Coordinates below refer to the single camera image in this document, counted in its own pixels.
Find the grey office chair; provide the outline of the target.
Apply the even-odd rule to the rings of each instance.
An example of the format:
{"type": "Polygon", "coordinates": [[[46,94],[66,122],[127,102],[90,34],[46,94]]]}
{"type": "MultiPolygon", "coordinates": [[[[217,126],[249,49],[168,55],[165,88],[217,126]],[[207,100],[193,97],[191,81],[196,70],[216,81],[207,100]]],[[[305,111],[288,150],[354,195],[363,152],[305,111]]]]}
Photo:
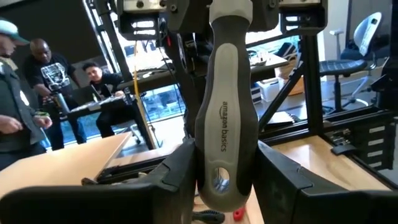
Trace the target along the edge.
{"type": "Polygon", "coordinates": [[[320,62],[320,76],[333,76],[334,82],[334,97],[335,104],[331,106],[322,106],[324,114],[333,114],[342,112],[345,107],[354,104],[361,103],[365,106],[369,104],[356,97],[356,95],[363,89],[363,87],[370,82],[373,78],[371,77],[371,71],[377,67],[376,49],[374,45],[374,37],[379,30],[379,26],[382,22],[382,13],[375,12],[366,17],[356,28],[353,36],[354,44],[358,47],[358,53],[362,56],[361,59],[343,59],[339,58],[336,60],[326,60],[320,62]],[[362,83],[348,98],[345,104],[341,103],[341,83],[340,76],[350,77],[356,72],[367,70],[368,74],[361,78],[362,83]]]}

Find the black office desk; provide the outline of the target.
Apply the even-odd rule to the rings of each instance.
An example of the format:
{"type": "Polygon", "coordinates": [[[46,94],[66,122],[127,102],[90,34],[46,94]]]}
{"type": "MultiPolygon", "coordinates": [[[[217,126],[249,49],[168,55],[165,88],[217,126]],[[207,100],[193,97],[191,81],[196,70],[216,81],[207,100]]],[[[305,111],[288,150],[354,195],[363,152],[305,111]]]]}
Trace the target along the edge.
{"type": "Polygon", "coordinates": [[[96,119],[96,127],[102,138],[114,136],[113,126],[128,125],[134,121],[138,131],[143,137],[148,149],[155,149],[155,142],[147,125],[145,116],[140,110],[138,100],[135,96],[111,96],[105,100],[86,103],[78,108],[72,109],[67,114],[68,118],[81,118],[93,113],[99,113],[96,119]]]}

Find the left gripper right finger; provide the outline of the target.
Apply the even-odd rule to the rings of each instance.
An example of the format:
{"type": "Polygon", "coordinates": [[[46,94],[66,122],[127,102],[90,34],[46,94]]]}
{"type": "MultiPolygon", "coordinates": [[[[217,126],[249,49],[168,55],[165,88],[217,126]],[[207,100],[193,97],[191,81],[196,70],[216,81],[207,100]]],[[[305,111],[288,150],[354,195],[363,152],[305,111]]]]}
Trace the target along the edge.
{"type": "Polygon", "coordinates": [[[265,224],[398,224],[398,191],[346,190],[263,142],[256,170],[265,224]]]}

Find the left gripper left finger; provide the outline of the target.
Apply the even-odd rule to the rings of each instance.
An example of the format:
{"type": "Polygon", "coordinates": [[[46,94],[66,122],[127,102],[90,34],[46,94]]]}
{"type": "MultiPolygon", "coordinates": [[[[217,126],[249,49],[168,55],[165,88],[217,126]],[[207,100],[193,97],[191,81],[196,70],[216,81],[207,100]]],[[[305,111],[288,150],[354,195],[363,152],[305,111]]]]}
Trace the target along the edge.
{"type": "Polygon", "coordinates": [[[0,200],[0,224],[191,224],[195,142],[123,184],[28,187],[0,200]]]}

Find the red clear-handled screwdriver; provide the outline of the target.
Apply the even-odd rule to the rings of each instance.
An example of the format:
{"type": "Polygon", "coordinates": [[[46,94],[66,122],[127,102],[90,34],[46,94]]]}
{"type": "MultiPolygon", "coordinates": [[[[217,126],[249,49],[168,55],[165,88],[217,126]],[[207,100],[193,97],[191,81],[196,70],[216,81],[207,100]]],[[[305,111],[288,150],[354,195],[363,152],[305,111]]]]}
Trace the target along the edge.
{"type": "Polygon", "coordinates": [[[245,212],[246,212],[246,207],[245,206],[235,210],[233,212],[233,220],[236,221],[236,222],[240,222],[241,220],[243,220],[245,212]]]}

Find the tan wooden desk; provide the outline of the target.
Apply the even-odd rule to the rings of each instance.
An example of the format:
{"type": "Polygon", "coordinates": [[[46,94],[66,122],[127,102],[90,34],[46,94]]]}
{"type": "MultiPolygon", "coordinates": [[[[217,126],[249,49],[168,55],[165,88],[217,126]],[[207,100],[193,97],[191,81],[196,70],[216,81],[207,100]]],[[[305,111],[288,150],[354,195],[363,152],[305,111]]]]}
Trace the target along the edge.
{"type": "Polygon", "coordinates": [[[26,187],[80,185],[85,177],[95,179],[130,138],[130,133],[122,133],[21,159],[0,171],[0,198],[26,187]]]}

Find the black aluminium table frame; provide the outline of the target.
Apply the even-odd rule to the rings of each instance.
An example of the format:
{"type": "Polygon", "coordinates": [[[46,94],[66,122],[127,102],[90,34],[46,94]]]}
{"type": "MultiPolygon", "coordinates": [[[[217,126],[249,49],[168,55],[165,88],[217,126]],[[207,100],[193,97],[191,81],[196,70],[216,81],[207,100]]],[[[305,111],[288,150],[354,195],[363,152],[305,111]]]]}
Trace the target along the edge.
{"type": "MultiPolygon", "coordinates": [[[[118,30],[118,15],[116,12],[116,7],[114,5],[114,0],[93,0],[96,9],[99,12],[100,18],[103,20],[106,31],[113,31],[118,30]]],[[[212,31],[210,27],[206,27],[201,32],[195,33],[185,33],[185,34],[176,34],[174,32],[170,32],[168,29],[166,30],[166,34],[173,38],[178,39],[180,35],[186,34],[200,34],[205,38],[205,40],[210,45],[210,50],[212,50],[213,46],[213,38],[212,38],[212,31]]],[[[318,53],[315,50],[315,40],[317,38],[317,34],[313,35],[299,35],[301,38],[301,51],[300,51],[300,58],[298,59],[298,67],[295,70],[296,75],[303,75],[304,77],[304,84],[305,84],[305,94],[306,94],[306,101],[307,101],[307,109],[309,112],[309,117],[307,121],[307,128],[309,131],[314,133],[320,133],[323,129],[322,126],[322,119],[321,119],[321,89],[320,89],[320,81],[319,81],[319,74],[320,74],[320,62],[318,59],[318,53]]],[[[282,34],[283,37],[290,37],[293,35],[285,35],[282,34]]],[[[166,53],[173,61],[175,66],[176,63],[183,62],[183,51],[184,48],[181,45],[176,47],[167,47],[166,53]]],[[[208,56],[206,60],[206,66],[208,69],[208,56]]],[[[197,90],[196,83],[195,83],[195,90],[199,97],[199,99],[203,99],[205,94],[205,88],[203,90],[197,90]]],[[[261,131],[266,127],[267,122],[270,120],[273,112],[275,111],[276,107],[280,104],[280,102],[284,99],[285,93],[280,93],[277,98],[272,102],[269,110],[258,120],[259,130],[258,130],[258,137],[261,134],[261,131]]],[[[185,122],[187,119],[187,111],[185,113],[185,122]]],[[[188,138],[192,138],[195,140],[194,137],[189,136],[185,130],[185,134],[188,138]]]]}

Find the teal black-handled screwdriver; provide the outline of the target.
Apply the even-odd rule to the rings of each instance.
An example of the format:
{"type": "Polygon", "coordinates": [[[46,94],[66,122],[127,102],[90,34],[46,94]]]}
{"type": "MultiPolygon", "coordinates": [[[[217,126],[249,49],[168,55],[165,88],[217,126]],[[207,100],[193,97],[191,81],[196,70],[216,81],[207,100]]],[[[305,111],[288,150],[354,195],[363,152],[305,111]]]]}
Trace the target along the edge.
{"type": "Polygon", "coordinates": [[[215,210],[203,210],[192,212],[192,220],[198,220],[205,224],[222,224],[225,221],[225,215],[215,210]]]}

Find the black workbench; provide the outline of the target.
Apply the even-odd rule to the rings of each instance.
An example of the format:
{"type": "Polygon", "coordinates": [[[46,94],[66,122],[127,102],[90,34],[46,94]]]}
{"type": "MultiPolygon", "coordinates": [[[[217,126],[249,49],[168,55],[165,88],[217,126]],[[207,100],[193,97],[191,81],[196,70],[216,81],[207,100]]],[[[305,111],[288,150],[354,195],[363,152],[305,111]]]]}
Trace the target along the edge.
{"type": "MultiPolygon", "coordinates": [[[[258,65],[251,67],[251,81],[258,82],[261,80],[266,80],[275,77],[275,68],[283,67],[288,65],[288,61],[282,57],[278,57],[274,54],[269,54],[267,56],[267,61],[264,65],[258,65]]],[[[137,86],[139,92],[154,90],[157,88],[162,88],[164,86],[169,86],[176,84],[175,71],[170,73],[166,72],[158,72],[154,75],[151,75],[147,78],[141,78],[137,80],[137,86]]]]}

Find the white storage box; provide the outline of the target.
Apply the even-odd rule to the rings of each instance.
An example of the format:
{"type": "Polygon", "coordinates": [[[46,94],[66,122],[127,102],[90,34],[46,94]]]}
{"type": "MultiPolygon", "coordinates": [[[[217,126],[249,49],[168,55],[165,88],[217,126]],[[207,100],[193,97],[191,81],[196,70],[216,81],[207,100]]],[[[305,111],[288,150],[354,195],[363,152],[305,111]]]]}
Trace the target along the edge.
{"type": "Polygon", "coordinates": [[[257,84],[260,87],[262,99],[266,102],[272,102],[280,91],[278,78],[261,80],[257,84]]]}

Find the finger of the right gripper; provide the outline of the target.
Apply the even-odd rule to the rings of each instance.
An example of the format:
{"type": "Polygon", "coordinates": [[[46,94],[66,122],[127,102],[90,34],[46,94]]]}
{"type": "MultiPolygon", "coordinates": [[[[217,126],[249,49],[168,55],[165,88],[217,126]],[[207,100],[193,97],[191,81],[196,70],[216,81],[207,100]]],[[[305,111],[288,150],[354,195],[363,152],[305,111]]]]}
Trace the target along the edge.
{"type": "Polygon", "coordinates": [[[128,13],[121,11],[121,0],[117,0],[118,30],[127,40],[156,40],[159,38],[159,24],[166,21],[172,32],[200,32],[208,19],[211,0],[188,0],[178,3],[177,10],[167,8],[164,12],[128,13]]]}
{"type": "Polygon", "coordinates": [[[269,31],[280,26],[285,35],[313,35],[327,25],[327,0],[251,0],[250,31],[269,31]]]}

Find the large grey black screwdriver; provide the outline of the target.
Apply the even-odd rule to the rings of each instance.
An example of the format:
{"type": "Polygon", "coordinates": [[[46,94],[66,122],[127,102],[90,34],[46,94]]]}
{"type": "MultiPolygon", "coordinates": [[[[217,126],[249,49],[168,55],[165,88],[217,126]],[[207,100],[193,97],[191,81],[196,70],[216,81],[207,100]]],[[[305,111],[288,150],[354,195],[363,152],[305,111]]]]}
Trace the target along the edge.
{"type": "Polygon", "coordinates": [[[251,0],[213,0],[210,4],[213,50],[195,121],[197,187],[203,202],[220,212],[242,207],[252,186],[258,134],[246,50],[252,11],[251,0]]]}

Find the person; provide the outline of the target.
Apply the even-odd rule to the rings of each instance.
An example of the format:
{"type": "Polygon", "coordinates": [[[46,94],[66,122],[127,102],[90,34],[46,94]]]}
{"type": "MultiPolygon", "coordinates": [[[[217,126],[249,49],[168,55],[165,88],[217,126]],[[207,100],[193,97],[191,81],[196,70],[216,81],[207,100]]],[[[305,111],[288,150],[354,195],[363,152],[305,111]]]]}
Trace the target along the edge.
{"type": "Polygon", "coordinates": [[[0,17],[0,171],[20,159],[45,153],[42,129],[52,125],[48,115],[22,100],[20,78],[6,61],[18,45],[28,43],[15,24],[0,17]]]}
{"type": "MultiPolygon", "coordinates": [[[[122,75],[117,73],[106,73],[100,69],[95,62],[87,62],[82,66],[83,71],[90,79],[90,85],[103,97],[123,96],[124,92],[117,90],[120,83],[123,82],[122,75]]],[[[106,138],[114,135],[112,126],[125,123],[136,118],[136,113],[132,106],[113,108],[102,111],[97,120],[96,126],[100,131],[101,137],[106,138]]]]}
{"type": "Polygon", "coordinates": [[[39,108],[52,119],[52,126],[46,130],[52,149],[63,149],[62,108],[55,101],[55,94],[63,95],[69,109],[78,106],[72,98],[71,82],[80,86],[75,67],[63,55],[53,53],[46,41],[34,39],[30,42],[30,55],[23,63],[23,71],[28,84],[37,93],[39,108]]]}

